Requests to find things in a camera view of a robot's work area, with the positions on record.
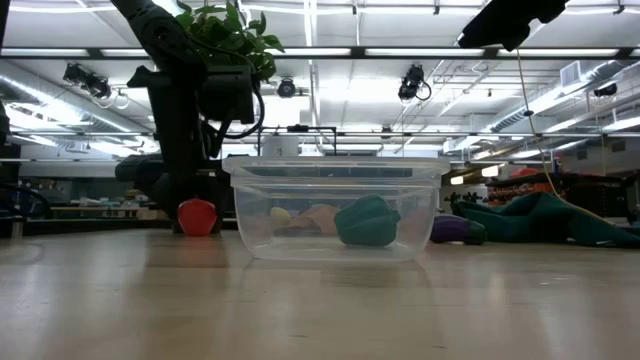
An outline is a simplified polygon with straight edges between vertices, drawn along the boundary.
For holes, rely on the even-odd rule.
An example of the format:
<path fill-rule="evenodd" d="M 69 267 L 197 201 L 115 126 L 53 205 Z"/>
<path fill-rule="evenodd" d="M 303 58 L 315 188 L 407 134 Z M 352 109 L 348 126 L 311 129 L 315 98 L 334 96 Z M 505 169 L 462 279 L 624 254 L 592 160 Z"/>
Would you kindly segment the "green toy bell pepper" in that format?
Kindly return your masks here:
<path fill-rule="evenodd" d="M 334 224 L 346 245 L 385 247 L 395 241 L 400 219 L 384 198 L 370 194 L 338 211 Z"/>

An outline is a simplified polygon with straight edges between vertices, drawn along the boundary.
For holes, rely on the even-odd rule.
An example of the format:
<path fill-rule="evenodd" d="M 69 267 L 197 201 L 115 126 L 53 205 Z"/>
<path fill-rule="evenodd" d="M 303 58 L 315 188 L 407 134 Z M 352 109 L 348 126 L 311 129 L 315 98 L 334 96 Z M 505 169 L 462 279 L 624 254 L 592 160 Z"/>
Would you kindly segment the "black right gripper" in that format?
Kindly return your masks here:
<path fill-rule="evenodd" d="M 569 0 L 492 0 L 462 30 L 461 48 L 501 45 L 518 48 L 529 36 L 529 23 L 547 24 L 565 11 Z"/>

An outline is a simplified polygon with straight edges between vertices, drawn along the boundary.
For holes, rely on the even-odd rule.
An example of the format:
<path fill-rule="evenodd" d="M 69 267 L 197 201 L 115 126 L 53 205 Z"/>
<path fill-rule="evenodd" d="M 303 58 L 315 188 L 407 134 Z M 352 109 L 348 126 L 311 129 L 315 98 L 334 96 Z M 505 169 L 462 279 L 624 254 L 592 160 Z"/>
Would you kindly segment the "red toy bell pepper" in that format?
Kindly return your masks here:
<path fill-rule="evenodd" d="M 193 198 L 182 202 L 177 210 L 182 231 L 190 237 L 208 236 L 216 221 L 217 210 L 213 203 Z"/>

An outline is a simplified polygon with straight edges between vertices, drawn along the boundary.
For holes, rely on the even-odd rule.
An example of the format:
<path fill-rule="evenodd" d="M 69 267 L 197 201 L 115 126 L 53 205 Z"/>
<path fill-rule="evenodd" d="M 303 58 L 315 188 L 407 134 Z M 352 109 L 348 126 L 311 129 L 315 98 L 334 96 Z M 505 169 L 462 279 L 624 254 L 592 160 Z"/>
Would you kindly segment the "dark storage shelf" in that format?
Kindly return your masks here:
<path fill-rule="evenodd" d="M 589 210 L 606 219 L 626 219 L 633 223 L 638 218 L 629 203 L 629 190 L 633 177 L 583 175 L 577 173 L 551 173 L 553 187 L 566 201 Z M 547 176 L 542 173 L 516 176 L 507 180 L 491 180 L 486 184 L 488 203 L 506 205 L 516 197 L 544 192 L 553 195 Z"/>

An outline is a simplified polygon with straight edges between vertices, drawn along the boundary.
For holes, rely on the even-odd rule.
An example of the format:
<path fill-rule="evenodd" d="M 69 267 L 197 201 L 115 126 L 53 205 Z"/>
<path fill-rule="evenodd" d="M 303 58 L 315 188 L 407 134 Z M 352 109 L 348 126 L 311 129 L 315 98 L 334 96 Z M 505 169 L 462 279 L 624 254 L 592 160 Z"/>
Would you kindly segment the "orange cloth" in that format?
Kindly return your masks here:
<path fill-rule="evenodd" d="M 288 220 L 284 225 L 275 228 L 274 234 L 290 235 L 318 235 L 335 236 L 337 228 L 335 216 L 339 209 L 334 206 L 318 204 L 312 206 L 300 215 Z"/>

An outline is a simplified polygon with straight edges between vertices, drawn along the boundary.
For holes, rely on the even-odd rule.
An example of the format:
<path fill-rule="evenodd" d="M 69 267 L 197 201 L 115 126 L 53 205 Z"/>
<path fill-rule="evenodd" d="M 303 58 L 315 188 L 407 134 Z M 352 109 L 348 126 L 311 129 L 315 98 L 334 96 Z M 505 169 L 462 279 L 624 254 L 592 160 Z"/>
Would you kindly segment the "green leafy plant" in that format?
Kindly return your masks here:
<path fill-rule="evenodd" d="M 176 0 L 175 16 L 208 66 L 248 65 L 252 75 L 267 82 L 277 67 L 271 50 L 285 53 L 279 38 L 266 33 L 264 13 L 247 20 L 232 2 L 192 8 Z"/>

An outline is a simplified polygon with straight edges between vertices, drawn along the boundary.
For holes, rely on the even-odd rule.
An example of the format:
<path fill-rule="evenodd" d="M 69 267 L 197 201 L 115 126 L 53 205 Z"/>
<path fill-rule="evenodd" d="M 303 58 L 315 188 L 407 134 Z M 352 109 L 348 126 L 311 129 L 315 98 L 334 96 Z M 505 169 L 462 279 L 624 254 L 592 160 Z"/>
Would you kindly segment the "dark green cloth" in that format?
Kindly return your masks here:
<path fill-rule="evenodd" d="M 499 243 L 556 243 L 640 249 L 640 236 L 615 227 L 549 193 L 532 193 L 500 207 L 467 201 L 452 212 L 483 225 Z"/>

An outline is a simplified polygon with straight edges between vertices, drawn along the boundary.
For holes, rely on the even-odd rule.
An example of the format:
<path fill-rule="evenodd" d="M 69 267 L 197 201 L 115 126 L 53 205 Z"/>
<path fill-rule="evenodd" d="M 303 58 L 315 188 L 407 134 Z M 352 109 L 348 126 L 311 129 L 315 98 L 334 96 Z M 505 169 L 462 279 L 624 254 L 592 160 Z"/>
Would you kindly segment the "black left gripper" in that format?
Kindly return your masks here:
<path fill-rule="evenodd" d="M 204 163 L 194 84 L 176 73 L 140 66 L 127 86 L 147 90 L 160 153 L 127 156 L 116 165 L 116 179 L 150 186 L 148 197 L 176 220 L 177 196 L 198 193 L 197 170 Z"/>

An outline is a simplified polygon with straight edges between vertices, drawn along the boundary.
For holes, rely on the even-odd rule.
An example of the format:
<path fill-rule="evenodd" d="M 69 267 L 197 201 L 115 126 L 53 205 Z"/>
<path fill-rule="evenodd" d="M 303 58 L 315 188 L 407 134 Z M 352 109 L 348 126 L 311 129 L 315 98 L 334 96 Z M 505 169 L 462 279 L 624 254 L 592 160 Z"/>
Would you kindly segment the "black aluminium table frame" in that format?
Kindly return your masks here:
<path fill-rule="evenodd" d="M 139 219 L 0 219 L 0 238 L 127 229 L 171 229 L 170 220 Z"/>

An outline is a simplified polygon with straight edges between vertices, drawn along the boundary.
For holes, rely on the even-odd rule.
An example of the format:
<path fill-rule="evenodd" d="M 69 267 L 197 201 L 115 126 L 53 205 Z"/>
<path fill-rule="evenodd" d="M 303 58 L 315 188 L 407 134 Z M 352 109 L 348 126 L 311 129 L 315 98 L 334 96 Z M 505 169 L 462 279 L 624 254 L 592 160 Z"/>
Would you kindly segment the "clear plastic tupperware container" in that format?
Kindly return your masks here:
<path fill-rule="evenodd" d="M 447 161 L 398 157 L 233 157 L 223 162 L 234 190 L 242 241 L 269 260 L 409 260 L 425 248 L 434 224 Z M 338 235 L 275 235 L 270 209 L 291 219 L 318 204 L 339 211 L 366 195 L 384 198 L 400 214 L 395 241 L 385 247 L 349 246 Z"/>

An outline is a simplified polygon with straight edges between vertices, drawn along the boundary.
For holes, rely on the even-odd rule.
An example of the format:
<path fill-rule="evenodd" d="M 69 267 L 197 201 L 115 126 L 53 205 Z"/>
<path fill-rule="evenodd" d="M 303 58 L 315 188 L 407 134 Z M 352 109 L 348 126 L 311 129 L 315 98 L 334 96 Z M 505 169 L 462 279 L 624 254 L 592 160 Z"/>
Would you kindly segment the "background workbench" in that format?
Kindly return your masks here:
<path fill-rule="evenodd" d="M 81 198 L 68 203 L 51 205 L 55 219 L 134 219 L 148 207 L 136 201 L 111 201 L 106 198 L 95 200 Z"/>

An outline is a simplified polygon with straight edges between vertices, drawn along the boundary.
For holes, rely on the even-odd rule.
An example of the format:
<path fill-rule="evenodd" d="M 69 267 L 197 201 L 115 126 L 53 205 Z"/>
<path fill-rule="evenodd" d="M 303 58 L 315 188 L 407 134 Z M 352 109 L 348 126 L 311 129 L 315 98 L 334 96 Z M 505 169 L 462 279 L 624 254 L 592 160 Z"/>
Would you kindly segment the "white cylinder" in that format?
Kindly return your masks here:
<path fill-rule="evenodd" d="M 293 136 L 273 136 L 266 139 L 261 148 L 265 157 L 297 157 L 299 155 L 299 138 Z"/>

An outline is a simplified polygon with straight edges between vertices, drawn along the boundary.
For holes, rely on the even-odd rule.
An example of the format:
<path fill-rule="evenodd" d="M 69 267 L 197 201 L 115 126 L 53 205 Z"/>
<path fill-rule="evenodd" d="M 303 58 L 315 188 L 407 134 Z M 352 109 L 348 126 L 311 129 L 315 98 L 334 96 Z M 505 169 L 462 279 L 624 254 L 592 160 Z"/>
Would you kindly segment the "silver ventilation duct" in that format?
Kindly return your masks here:
<path fill-rule="evenodd" d="M 601 88 L 618 80 L 629 69 L 640 65 L 635 60 L 574 61 L 560 70 L 560 79 L 535 93 L 526 93 L 521 105 L 502 111 L 485 128 L 483 133 L 498 133 L 526 120 L 529 115 L 537 115 L 551 109 L 572 96 L 581 95 Z"/>

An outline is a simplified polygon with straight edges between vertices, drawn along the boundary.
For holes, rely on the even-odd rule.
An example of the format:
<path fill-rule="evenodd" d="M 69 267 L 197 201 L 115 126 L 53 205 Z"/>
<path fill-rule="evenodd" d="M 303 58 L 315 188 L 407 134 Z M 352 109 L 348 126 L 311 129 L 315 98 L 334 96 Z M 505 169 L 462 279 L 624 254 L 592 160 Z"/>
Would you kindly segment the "black metal stand frame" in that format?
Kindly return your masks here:
<path fill-rule="evenodd" d="M 290 134 L 291 136 L 326 138 L 329 144 L 333 147 L 333 154 L 337 155 L 338 131 L 336 127 L 308 126 L 300 124 L 290 125 L 286 127 L 260 127 L 257 130 L 257 154 L 259 156 L 262 155 L 262 147 L 267 143 L 269 139 L 274 136 L 284 136 L 285 134 Z"/>

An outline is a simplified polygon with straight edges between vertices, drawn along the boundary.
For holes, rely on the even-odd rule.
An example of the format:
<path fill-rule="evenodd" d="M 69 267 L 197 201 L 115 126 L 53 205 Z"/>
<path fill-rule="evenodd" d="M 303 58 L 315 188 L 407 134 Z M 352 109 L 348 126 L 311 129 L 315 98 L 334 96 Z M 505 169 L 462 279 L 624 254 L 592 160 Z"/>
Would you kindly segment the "purple toy eggplant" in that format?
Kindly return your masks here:
<path fill-rule="evenodd" d="M 434 218 L 430 241 L 434 243 L 461 242 L 465 245 L 482 245 L 488 238 L 486 228 L 469 219 L 441 214 Z"/>

